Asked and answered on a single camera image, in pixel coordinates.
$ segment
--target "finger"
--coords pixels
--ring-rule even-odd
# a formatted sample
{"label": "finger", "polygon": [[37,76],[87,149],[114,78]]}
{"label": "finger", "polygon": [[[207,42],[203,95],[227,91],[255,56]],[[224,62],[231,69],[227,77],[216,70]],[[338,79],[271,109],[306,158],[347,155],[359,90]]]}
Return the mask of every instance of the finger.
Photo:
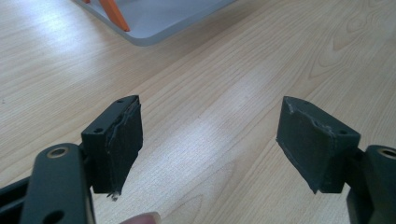
{"label": "finger", "polygon": [[160,214],[157,212],[145,213],[136,217],[131,217],[121,224],[161,224]]}

